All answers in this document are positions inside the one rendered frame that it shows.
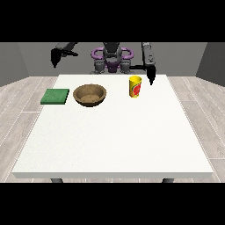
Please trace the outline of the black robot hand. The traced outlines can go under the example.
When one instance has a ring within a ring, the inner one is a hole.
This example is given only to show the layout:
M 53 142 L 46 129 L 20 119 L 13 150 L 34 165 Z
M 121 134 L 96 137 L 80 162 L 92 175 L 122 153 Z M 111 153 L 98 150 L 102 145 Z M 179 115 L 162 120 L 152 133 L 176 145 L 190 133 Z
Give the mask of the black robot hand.
M 78 56 L 78 53 L 75 53 L 73 51 L 65 50 L 65 49 L 58 49 L 54 48 L 51 50 L 51 59 L 54 68 L 56 68 L 57 64 L 60 62 L 62 55 L 72 55 L 72 56 Z
M 155 65 L 134 65 L 131 66 L 130 69 L 140 69 L 147 72 L 147 78 L 149 79 L 149 83 L 153 84 L 156 78 L 156 66 Z

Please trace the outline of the yellow cup with melon print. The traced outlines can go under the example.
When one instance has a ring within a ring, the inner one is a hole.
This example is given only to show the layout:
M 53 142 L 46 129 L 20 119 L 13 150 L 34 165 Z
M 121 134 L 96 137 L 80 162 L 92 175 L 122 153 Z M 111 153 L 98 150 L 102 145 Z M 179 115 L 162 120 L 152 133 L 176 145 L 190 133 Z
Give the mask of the yellow cup with melon print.
M 129 96 L 131 98 L 138 98 L 142 85 L 142 78 L 140 76 L 129 77 Z

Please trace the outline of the green square pad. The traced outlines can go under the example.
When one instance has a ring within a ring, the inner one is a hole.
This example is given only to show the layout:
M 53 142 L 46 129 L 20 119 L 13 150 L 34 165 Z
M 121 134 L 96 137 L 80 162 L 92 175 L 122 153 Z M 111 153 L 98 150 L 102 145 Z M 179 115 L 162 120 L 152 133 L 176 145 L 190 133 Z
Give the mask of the green square pad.
M 42 105 L 64 105 L 69 89 L 47 89 L 40 101 Z

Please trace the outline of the brown wooden bowl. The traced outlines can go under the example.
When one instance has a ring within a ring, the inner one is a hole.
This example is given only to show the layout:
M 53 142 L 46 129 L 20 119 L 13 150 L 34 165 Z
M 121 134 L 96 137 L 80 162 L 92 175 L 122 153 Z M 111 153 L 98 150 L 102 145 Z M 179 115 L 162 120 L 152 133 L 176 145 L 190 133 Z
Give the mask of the brown wooden bowl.
M 99 84 L 84 84 L 74 90 L 73 97 L 78 104 L 93 107 L 105 100 L 106 89 Z

